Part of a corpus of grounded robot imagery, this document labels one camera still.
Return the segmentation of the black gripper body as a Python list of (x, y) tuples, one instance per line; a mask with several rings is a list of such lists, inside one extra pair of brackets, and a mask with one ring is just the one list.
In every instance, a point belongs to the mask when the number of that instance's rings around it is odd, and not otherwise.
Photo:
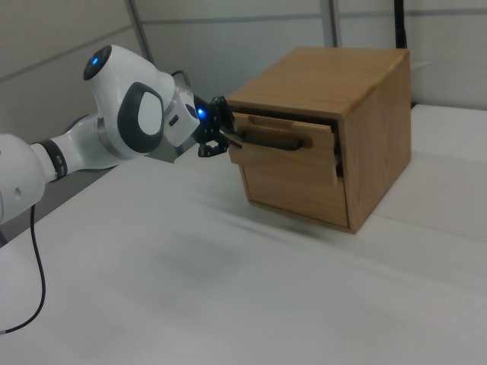
[(213, 103), (206, 102), (198, 96), (194, 96), (196, 116), (199, 120), (199, 126), (192, 133), (192, 137), (200, 144), (206, 144), (214, 141), (218, 134), (217, 125), (215, 124), (216, 108)]

